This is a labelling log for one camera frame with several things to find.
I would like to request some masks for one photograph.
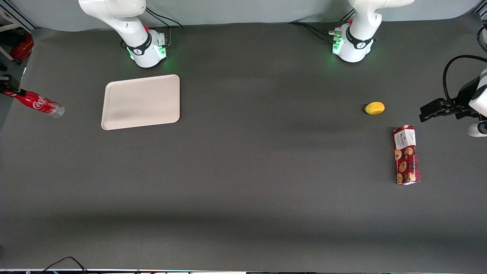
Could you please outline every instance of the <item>red bottle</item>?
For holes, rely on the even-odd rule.
[[[3,91],[3,94],[13,97],[25,106],[47,113],[52,117],[60,117],[64,114],[64,107],[32,91],[21,89],[19,93]]]

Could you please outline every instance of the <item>red box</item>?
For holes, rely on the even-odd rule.
[[[404,125],[393,131],[394,158],[396,161],[398,185],[410,185],[421,181],[418,156],[416,155],[416,134],[413,126]]]

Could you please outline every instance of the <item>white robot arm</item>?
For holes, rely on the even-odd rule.
[[[453,114],[457,119],[478,118],[479,122],[467,127],[467,133],[472,137],[487,137],[487,69],[479,77],[463,85],[457,97],[435,99],[420,110],[421,122]]]
[[[137,65],[153,67],[166,58],[164,34],[149,30],[137,18],[146,10],[145,0],[78,1],[86,14],[102,20],[118,32]]]
[[[382,15],[376,10],[406,6],[414,0],[348,0],[348,2],[355,9],[356,17],[352,24],[343,24],[330,32],[330,35],[335,36],[336,41],[332,53],[340,56],[344,61],[355,63],[364,59],[370,52],[372,37],[382,23]]]

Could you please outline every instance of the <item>yellow lemon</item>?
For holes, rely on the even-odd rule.
[[[381,102],[372,102],[365,107],[365,112],[370,115],[381,114],[386,107]]]

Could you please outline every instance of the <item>black wire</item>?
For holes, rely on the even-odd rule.
[[[350,17],[352,17],[354,14],[355,14],[355,10],[354,12],[352,12],[352,14],[349,17],[347,17],[347,19],[345,19],[345,21],[348,21],[348,19],[350,19]]]
[[[347,14],[345,14],[341,19],[340,21],[343,21],[343,19],[345,19],[345,17],[347,17],[351,12],[355,11],[355,9],[352,9],[351,11],[349,11]]]
[[[482,31],[487,27],[487,25],[485,26],[482,26],[480,29],[479,29],[479,32],[477,32],[477,43],[479,43],[479,46],[487,52],[487,47],[486,47],[486,44],[485,44],[485,41],[484,39],[482,39],[482,41],[480,41],[480,35],[482,34]]]
[[[181,24],[180,24],[178,21],[175,21],[175,20],[173,20],[173,19],[171,19],[171,18],[168,18],[168,17],[162,16],[162,15],[160,15],[160,14],[157,14],[157,13],[155,13],[154,11],[152,11],[152,10],[151,10],[151,9],[149,9],[149,8],[146,8],[146,9],[147,9],[148,11],[150,11],[150,12],[154,13],[155,15],[159,16],[159,17],[162,17],[162,18],[164,18],[164,19],[167,19],[167,20],[173,21],[174,23],[178,24],[180,27],[183,27],[183,25],[181,25]]]
[[[313,28],[314,27],[313,28],[310,28],[309,26],[307,26],[307,24],[300,23],[300,22],[289,22],[288,24],[303,26],[307,30],[309,30],[314,36],[316,36],[318,39],[320,39],[321,41],[328,42],[328,40],[326,40],[325,38],[319,36],[316,32],[313,31]]]
[[[169,29],[169,42],[166,45],[166,47],[169,47],[171,45],[171,41],[172,41],[171,34],[172,34],[172,28]]]
[[[78,264],[78,266],[81,268],[81,270],[83,271],[83,273],[84,273],[84,274],[87,274],[87,270],[86,270],[86,268],[85,268],[85,267],[84,267],[82,264],[80,264],[80,263],[79,263],[79,262],[78,262],[78,261],[77,261],[75,258],[73,258],[73,257],[71,257],[71,256],[64,257],[64,258],[62,258],[61,260],[59,260],[59,261],[57,261],[57,262],[55,262],[55,263],[53,263],[53,264],[50,264],[50,265],[49,265],[48,267],[46,267],[46,268],[45,268],[43,271],[39,272],[39,274],[44,273],[46,270],[48,270],[49,268],[51,268],[53,265],[55,265],[55,264],[57,264],[57,263],[60,263],[60,262],[64,261],[65,259],[71,259],[71,260],[75,261],[75,263],[76,263],[76,264]]]
[[[454,57],[453,59],[451,59],[447,65],[445,66],[445,69],[443,71],[443,91],[445,92],[445,97],[447,98],[447,101],[448,103],[453,107],[453,109],[459,113],[462,112],[462,110],[460,110],[456,104],[453,103],[453,100],[450,98],[450,95],[448,94],[448,89],[447,89],[447,72],[448,72],[448,68],[450,67],[450,65],[457,59],[460,59],[460,58],[470,58],[470,59],[475,59],[475,60],[479,60],[479,61],[483,61],[483,62],[486,62],[487,63],[487,58],[483,58],[483,57],[480,57],[480,56],[475,56],[475,55],[459,55],[457,57]]]
[[[307,28],[311,28],[319,33],[325,33],[325,34],[328,34],[327,31],[324,31],[324,30],[320,30],[318,28],[315,28],[313,27],[312,25],[310,24],[307,24],[307,23],[303,23],[303,22],[296,22],[296,21],[293,21],[293,22],[289,22],[288,24],[291,24],[291,25],[299,25],[299,26],[304,26],[304,27],[307,27]]]
[[[164,25],[168,26],[168,28],[171,28],[166,22],[162,21],[160,18],[158,18],[156,15],[152,14],[149,9],[147,9],[147,13],[152,15],[152,17],[156,18],[157,20],[161,21]]]
[[[479,11],[480,11],[481,9],[483,9],[483,8],[484,8],[486,5],[487,5],[487,2],[485,2],[485,3],[484,3],[482,6],[481,6],[481,7],[479,7],[479,8],[477,9],[477,11],[476,11],[476,12],[479,12]]]

